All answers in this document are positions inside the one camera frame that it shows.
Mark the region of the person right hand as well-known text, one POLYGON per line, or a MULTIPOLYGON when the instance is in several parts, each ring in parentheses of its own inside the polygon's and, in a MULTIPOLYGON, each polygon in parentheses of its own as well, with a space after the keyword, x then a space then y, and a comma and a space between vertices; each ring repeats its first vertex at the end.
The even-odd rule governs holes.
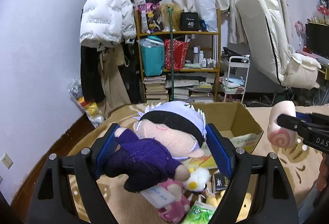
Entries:
POLYGON ((316 187, 318 191, 322 191, 327 185, 328 166, 326 165, 326 157, 320 163, 319 176, 317 179, 316 187))

